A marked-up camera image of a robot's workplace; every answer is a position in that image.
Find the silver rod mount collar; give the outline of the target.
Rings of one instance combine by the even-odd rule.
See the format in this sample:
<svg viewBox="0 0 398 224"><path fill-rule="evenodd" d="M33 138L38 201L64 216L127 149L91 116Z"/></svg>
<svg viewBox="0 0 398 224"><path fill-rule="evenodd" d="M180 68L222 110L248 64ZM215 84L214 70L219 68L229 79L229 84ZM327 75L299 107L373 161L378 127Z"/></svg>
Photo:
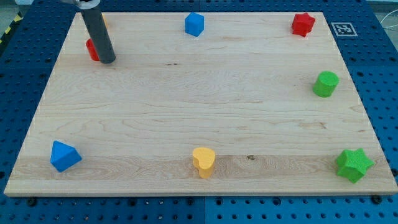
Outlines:
<svg viewBox="0 0 398 224"><path fill-rule="evenodd" d="M100 0L60 0L66 4L72 4L79 9L92 9L100 4Z"/></svg>

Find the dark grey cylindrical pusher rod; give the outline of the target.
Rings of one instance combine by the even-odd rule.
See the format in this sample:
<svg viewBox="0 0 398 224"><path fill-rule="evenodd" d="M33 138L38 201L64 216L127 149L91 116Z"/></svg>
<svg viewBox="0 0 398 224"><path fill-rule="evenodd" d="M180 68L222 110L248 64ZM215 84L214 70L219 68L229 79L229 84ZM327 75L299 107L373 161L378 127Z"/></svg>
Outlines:
<svg viewBox="0 0 398 224"><path fill-rule="evenodd" d="M99 60L103 64L115 61L113 45L104 25L100 5L92 9L80 9L88 33L93 41Z"/></svg>

